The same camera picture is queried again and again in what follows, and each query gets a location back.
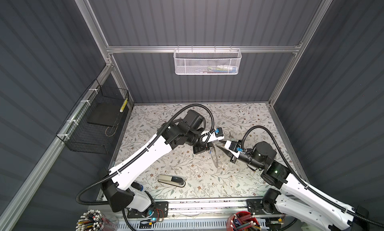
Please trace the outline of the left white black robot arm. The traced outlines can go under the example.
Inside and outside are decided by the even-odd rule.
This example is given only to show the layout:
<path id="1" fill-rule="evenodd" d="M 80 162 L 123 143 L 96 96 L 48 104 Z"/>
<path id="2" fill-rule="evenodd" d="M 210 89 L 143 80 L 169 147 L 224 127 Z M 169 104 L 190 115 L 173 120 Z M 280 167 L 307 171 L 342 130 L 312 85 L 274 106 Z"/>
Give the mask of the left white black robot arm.
<path id="1" fill-rule="evenodd" d="M 112 178 L 102 183 L 102 191 L 114 213 L 134 209 L 151 215 L 153 198 L 135 184 L 136 178 L 148 167 L 179 145 L 190 145 L 197 151 L 205 150 L 208 143 L 223 139 L 223 130 L 205 131 L 205 118 L 189 110 L 182 119 L 163 124 L 157 133 L 137 152 L 109 170 Z"/>

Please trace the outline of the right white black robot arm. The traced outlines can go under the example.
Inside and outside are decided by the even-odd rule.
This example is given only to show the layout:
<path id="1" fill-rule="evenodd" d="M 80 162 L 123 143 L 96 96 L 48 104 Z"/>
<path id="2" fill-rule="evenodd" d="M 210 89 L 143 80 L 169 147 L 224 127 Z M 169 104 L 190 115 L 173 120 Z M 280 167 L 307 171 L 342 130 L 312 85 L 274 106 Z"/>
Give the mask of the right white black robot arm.
<path id="1" fill-rule="evenodd" d="M 261 201 L 265 213 L 277 211 L 322 231 L 370 230 L 364 220 L 369 214 L 367 210 L 337 201 L 297 178 L 288 167 L 275 160 L 277 152 L 267 142 L 259 142 L 252 149 L 243 149 L 233 141 L 222 143 L 222 150 L 231 159 L 246 163 L 252 170 L 261 170 L 262 179 L 271 186 Z"/>

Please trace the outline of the grey black stapler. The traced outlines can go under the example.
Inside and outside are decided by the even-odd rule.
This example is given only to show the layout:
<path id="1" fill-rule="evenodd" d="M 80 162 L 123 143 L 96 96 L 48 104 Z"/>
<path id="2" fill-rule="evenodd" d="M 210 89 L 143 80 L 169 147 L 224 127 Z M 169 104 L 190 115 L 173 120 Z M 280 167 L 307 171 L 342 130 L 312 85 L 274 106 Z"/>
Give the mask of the grey black stapler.
<path id="1" fill-rule="evenodd" d="M 159 175 L 158 182 L 179 188 L 184 188 L 186 185 L 186 182 L 183 178 L 167 175 Z"/>

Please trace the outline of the red pencil cup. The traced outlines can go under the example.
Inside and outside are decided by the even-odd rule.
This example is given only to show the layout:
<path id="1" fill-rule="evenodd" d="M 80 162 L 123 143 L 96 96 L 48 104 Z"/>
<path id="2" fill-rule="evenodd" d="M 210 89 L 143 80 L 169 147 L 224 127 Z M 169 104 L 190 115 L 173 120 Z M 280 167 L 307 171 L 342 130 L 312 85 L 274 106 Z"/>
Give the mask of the red pencil cup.
<path id="1" fill-rule="evenodd" d="M 226 222 L 227 231 L 261 231 L 256 215 L 241 211 L 231 215 Z"/>

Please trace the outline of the yellow marker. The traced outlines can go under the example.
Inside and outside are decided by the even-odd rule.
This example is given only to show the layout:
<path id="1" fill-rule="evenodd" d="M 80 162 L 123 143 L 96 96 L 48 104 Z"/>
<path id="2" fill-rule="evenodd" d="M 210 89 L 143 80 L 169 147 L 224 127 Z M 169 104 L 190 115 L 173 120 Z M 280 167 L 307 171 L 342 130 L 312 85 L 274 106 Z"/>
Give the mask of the yellow marker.
<path id="1" fill-rule="evenodd" d="M 124 109 L 125 109 L 127 103 L 128 103 L 128 99 L 126 98 L 126 99 L 123 101 L 123 103 L 122 103 L 122 105 L 121 105 L 121 107 L 120 107 L 120 110 L 119 110 L 120 113 L 123 113 L 123 112 L 124 112 Z"/>

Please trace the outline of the black foam pad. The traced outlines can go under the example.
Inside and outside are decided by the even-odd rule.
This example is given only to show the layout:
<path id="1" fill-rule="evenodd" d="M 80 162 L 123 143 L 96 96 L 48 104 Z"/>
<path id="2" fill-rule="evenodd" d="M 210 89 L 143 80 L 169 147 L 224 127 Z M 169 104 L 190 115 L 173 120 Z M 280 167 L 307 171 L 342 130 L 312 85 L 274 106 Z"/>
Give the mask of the black foam pad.
<path id="1" fill-rule="evenodd" d="M 117 105 L 98 103 L 88 117 L 87 123 L 106 127 L 116 126 L 121 115 L 119 110 L 120 107 Z"/>

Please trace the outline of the clear pencil jar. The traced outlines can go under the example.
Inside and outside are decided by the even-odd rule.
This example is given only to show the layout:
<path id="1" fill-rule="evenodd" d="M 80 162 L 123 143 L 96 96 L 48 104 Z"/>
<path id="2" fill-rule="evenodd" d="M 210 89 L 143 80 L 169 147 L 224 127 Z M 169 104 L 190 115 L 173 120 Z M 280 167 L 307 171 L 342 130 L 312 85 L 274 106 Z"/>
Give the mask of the clear pencil jar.
<path id="1" fill-rule="evenodd" d="M 107 215 L 99 210 L 83 213 L 77 221 L 76 231 L 117 231 L 119 221 L 114 215 Z"/>

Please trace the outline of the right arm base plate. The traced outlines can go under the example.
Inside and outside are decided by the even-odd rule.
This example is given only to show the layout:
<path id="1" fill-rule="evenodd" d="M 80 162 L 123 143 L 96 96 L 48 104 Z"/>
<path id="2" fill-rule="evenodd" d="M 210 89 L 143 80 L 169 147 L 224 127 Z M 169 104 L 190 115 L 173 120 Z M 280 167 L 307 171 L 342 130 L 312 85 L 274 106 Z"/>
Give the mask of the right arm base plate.
<path id="1" fill-rule="evenodd" d="M 262 198 L 260 199 L 246 199 L 246 208 L 249 213 L 254 215 L 282 215 L 280 211 L 278 211 L 271 202 L 263 201 Z"/>

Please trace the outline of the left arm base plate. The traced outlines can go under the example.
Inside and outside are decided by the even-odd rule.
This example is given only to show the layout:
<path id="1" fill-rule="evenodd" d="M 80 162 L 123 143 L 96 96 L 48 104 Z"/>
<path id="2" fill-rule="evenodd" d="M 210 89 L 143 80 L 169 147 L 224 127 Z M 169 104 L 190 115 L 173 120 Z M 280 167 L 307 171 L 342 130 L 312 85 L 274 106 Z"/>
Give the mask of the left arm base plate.
<path id="1" fill-rule="evenodd" d="M 154 205 L 150 205 L 143 212 L 139 212 L 132 208 L 128 208 L 126 211 L 127 218 L 129 219 L 166 218 L 169 211 L 169 202 L 155 202 Z"/>

